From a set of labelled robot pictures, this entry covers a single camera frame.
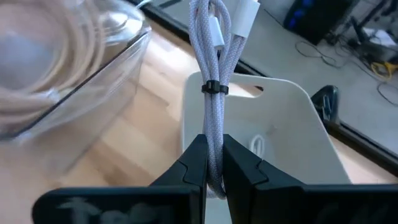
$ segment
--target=tangled wires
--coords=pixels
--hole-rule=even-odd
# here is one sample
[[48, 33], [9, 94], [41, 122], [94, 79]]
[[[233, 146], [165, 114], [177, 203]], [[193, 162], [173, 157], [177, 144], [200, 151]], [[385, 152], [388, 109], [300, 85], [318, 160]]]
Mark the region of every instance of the tangled wires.
[[[339, 55], [340, 57], [349, 57], [349, 56], [351, 56], [351, 55], [354, 55], [353, 49], [350, 49], [349, 47], [346, 47], [346, 46], [342, 45], [341, 42], [340, 42], [340, 45], [341, 45], [342, 51], [344, 51], [345, 53], [347, 53], [347, 55], [341, 55], [341, 54], [338, 52], [337, 48], [335, 48], [335, 52], [336, 52], [337, 55]], [[302, 48], [301, 46], [306, 46], [306, 47], [308, 47], [308, 48], [313, 49], [313, 50], [317, 53], [317, 55], [305, 54], [305, 53], [303, 52], [303, 50], [302, 50], [303, 48]], [[353, 60], [351, 60], [351, 59], [348, 59], [348, 60], [346, 60], [344, 63], [342, 63], [341, 65], [338, 65], [336, 59], [334, 59], [334, 58], [332, 58], [332, 57], [330, 57], [330, 56], [325, 55], [324, 53], [320, 52], [314, 45], [309, 44], [309, 43], [304, 42], [304, 41], [296, 42], [296, 43], [295, 43], [295, 48], [296, 48], [297, 52], [298, 52], [299, 54], [303, 55], [304, 57], [309, 57], [309, 58], [320, 58], [320, 59], [322, 60], [323, 63], [325, 63], [325, 64], [327, 64], [327, 65], [329, 65], [329, 66], [331, 66], [331, 67], [337, 68], [337, 69], [343, 68], [343, 67], [346, 66], [347, 64], [352, 63], [353, 65], [355, 65], [355, 66], [357, 66], [359, 69], [361, 69], [365, 74], [369, 75], [371, 78], [375, 79], [375, 81], [379, 82], [379, 84], [377, 85], [377, 88], [376, 88], [377, 92], [378, 92], [388, 103], [390, 103], [391, 105], [393, 105], [393, 106], [395, 106], [395, 107], [398, 107], [398, 103], [393, 102], [393, 101], [392, 101], [391, 99], [389, 99], [389, 98], [383, 93], [383, 91], [382, 91], [382, 87], [385, 86], [385, 87], [389, 87], [391, 90], [396, 90], [396, 91], [398, 92], [398, 88], [395, 87], [395, 86], [393, 86], [393, 85], [391, 85], [391, 84], [389, 83], [389, 81], [390, 81], [390, 79], [391, 79], [391, 76], [386, 76], [386, 77], [384, 77], [384, 76], [379, 75], [379, 74], [370, 73], [370, 68], [368, 68], [368, 67], [367, 67], [367, 68], [363, 68], [363, 66], [361, 66], [360, 64], [356, 63], [355, 61], [353, 61]]]

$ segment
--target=white braided cable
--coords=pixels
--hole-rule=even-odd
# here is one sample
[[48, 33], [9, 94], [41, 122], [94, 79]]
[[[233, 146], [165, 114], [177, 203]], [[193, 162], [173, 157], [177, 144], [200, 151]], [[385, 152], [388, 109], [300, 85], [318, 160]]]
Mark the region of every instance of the white braided cable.
[[[216, 16], [222, 21], [224, 47], [220, 58], [213, 46], [209, 18]], [[203, 75], [203, 83], [208, 80], [220, 81], [228, 86], [229, 79], [243, 51], [246, 38], [231, 34], [231, 18], [222, 0], [191, 0], [190, 41], [197, 56]], [[203, 132], [206, 134], [208, 152], [208, 185], [218, 198], [226, 197], [223, 187], [223, 127], [225, 94], [205, 93], [205, 118]]]

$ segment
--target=coiled cable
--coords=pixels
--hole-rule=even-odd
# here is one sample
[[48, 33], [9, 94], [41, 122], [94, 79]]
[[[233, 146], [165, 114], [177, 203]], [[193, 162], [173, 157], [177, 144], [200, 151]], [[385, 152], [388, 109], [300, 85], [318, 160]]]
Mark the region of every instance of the coiled cable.
[[[248, 12], [251, 16], [240, 18], [242, 26], [251, 27], [258, 10], [258, 3], [249, 5], [254, 7], [238, 7], [242, 12]], [[210, 24], [210, 18], [217, 17], [222, 22], [224, 45], [215, 47], [214, 33]], [[191, 0], [190, 2], [190, 41], [195, 51], [197, 61], [203, 75], [203, 83], [209, 80], [220, 82], [220, 85], [228, 86], [229, 79], [242, 54], [250, 29], [245, 29], [246, 35], [236, 35], [231, 23], [229, 12], [222, 0]], [[205, 118], [203, 132], [206, 135], [209, 147], [208, 153], [208, 197], [217, 196], [225, 198], [223, 187], [223, 127], [224, 127], [224, 100], [225, 94], [205, 94]]]
[[40, 8], [60, 34], [58, 57], [47, 73], [18, 90], [0, 86], [0, 133], [20, 128], [53, 106], [63, 91], [73, 88], [99, 69], [105, 50], [105, 32], [92, 0], [71, 11], [60, 0], [12, 2]]

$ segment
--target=black plastic clip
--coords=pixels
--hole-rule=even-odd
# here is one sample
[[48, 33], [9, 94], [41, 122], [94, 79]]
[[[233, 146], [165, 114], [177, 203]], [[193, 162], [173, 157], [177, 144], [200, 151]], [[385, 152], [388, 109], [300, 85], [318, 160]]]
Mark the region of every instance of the black plastic clip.
[[201, 92], [206, 92], [210, 94], [224, 93], [225, 95], [228, 95], [229, 87], [225, 85], [220, 85], [220, 81], [208, 80], [206, 84], [201, 86]]

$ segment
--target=wooden table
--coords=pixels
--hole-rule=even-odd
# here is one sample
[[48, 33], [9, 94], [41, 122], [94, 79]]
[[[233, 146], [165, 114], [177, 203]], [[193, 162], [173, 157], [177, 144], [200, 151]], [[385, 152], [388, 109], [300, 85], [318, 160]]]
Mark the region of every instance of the wooden table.
[[[0, 156], [0, 223], [30, 223], [30, 208], [47, 190], [70, 186], [145, 186], [180, 155], [185, 79], [199, 71], [192, 48], [152, 23], [154, 32], [134, 101], [101, 139], [59, 178], [30, 175], [26, 164]], [[250, 93], [235, 86], [233, 91]], [[354, 183], [392, 183], [397, 178], [331, 137]]]

